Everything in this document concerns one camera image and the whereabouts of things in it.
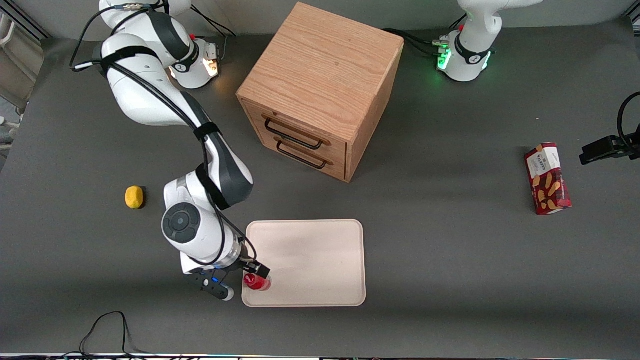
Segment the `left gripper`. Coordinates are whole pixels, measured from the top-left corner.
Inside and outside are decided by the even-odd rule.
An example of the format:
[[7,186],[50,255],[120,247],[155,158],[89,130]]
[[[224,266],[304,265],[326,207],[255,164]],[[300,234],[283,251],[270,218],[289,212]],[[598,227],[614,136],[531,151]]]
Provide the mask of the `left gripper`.
[[586,166],[601,160],[620,158],[621,151],[624,157],[629,157],[630,160],[640,159],[640,137],[624,136],[620,140],[617,136],[602,137],[583,146],[579,160],[583,166]]

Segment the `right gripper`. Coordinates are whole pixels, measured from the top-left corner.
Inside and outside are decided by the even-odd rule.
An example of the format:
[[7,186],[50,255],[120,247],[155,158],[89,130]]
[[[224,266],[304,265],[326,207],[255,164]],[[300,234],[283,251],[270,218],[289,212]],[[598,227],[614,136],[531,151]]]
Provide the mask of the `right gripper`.
[[257,260],[243,260],[240,258],[239,253],[222,253],[217,258],[217,253],[204,259],[192,259],[187,254],[181,251],[180,264],[182,272],[185,275],[199,274],[205,271],[212,271],[215,273],[215,277],[222,277],[222,274],[230,274],[231,272],[239,271],[243,268],[243,271],[249,274],[256,274],[258,277],[267,280],[270,275],[270,268],[262,265]]

